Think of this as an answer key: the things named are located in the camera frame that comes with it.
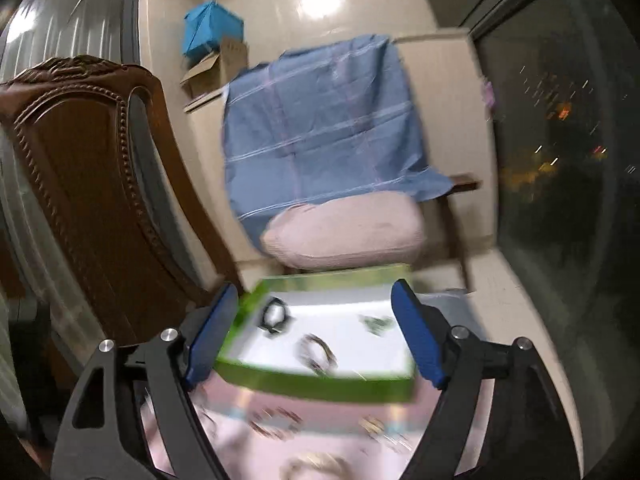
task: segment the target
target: glass door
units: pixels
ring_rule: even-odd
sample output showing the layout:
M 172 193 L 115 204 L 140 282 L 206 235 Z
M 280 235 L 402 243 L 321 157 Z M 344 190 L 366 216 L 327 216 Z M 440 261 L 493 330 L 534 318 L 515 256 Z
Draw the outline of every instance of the glass door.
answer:
M 639 400 L 640 48 L 611 0 L 503 6 L 474 30 L 496 100 L 498 244 L 558 350 L 588 471 Z

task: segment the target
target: pink cushion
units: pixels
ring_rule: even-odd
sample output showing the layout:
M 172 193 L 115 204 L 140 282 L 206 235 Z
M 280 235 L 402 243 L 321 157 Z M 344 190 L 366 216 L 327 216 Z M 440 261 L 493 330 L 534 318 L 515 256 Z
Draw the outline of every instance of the pink cushion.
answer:
M 267 253 L 309 270 L 411 263 L 424 240 L 420 209 L 393 191 L 295 205 L 271 219 L 262 234 Z

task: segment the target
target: green box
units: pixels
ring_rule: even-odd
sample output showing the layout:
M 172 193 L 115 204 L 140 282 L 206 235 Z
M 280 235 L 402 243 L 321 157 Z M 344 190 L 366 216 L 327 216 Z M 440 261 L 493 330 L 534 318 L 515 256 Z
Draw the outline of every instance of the green box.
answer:
M 244 324 L 251 320 L 256 309 L 261 307 L 264 296 L 271 292 L 366 288 L 391 285 L 400 278 L 408 280 L 409 276 L 409 267 L 397 264 L 266 278 L 252 292 L 241 298 L 238 315 L 226 336 L 215 369 L 229 383 L 289 397 L 332 402 L 407 402 L 412 398 L 414 391 L 415 364 L 410 357 L 406 375 L 367 375 L 363 378 L 361 375 L 321 377 L 284 372 L 276 368 L 249 365 L 226 354 L 236 336 L 244 329 Z

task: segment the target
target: blue plastic bag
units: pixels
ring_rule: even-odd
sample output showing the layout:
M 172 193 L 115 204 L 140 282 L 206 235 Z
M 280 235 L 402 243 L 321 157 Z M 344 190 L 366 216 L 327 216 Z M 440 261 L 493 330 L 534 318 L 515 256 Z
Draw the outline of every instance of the blue plastic bag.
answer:
M 182 54 L 192 65 L 218 50 L 223 36 L 244 39 L 244 22 L 214 0 L 191 9 L 184 17 Z

